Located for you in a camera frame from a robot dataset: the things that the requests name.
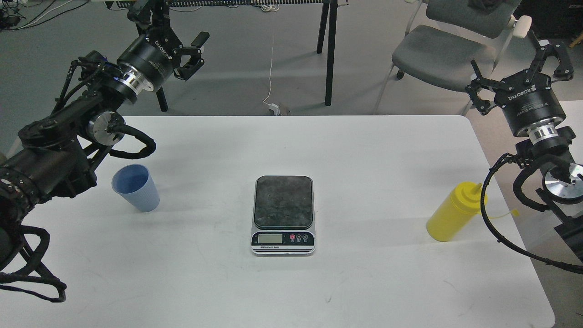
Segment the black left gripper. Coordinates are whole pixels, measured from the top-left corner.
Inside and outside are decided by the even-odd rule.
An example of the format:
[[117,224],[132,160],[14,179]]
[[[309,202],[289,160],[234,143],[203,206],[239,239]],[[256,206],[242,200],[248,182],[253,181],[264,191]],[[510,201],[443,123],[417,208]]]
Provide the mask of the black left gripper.
[[[122,72],[118,80],[128,96],[142,91],[165,96],[163,84],[172,73],[177,79],[189,80],[205,64],[202,54],[210,33],[200,32],[195,39],[183,45],[171,27],[150,27],[121,54],[117,64]],[[182,56],[190,56],[181,65]]]

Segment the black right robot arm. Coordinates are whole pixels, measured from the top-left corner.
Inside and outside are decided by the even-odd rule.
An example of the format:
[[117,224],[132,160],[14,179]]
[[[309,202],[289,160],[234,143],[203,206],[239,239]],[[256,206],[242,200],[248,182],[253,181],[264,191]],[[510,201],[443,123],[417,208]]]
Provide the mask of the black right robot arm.
[[517,164],[521,171],[512,185],[513,193],[523,205],[539,212],[552,212],[560,224],[555,231],[570,250],[582,258],[582,214],[567,215],[561,205],[581,205],[582,165],[575,162],[570,145],[575,139],[571,127],[560,127],[566,114],[552,90],[556,82],[570,81],[574,75],[564,43],[542,41],[530,67],[500,81],[483,77],[475,60],[475,76],[465,87],[473,106],[482,115],[499,107],[514,137],[517,153],[505,153],[489,169],[480,193],[480,210],[485,225],[497,241],[521,255],[581,274],[581,265],[546,259],[515,245],[492,224],[485,205],[486,189],[502,166]]

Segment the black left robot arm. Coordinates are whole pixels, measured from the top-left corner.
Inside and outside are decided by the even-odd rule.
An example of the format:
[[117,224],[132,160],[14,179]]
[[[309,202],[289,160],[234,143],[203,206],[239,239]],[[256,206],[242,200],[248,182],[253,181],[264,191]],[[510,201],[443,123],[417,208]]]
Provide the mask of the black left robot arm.
[[106,156],[146,158],[156,149],[152,137],[125,123],[118,113],[142,91],[158,92],[174,75],[187,81],[204,65],[200,32],[183,46],[172,29],[148,28],[110,62],[92,51],[71,62],[64,89],[51,114],[19,131],[23,149],[1,164],[1,268],[21,255],[25,264],[1,273],[1,289],[24,292],[15,282],[50,285],[58,295],[28,294],[46,301],[66,300],[66,284],[42,263],[50,234],[23,219],[38,204],[73,197],[96,186],[96,168]]

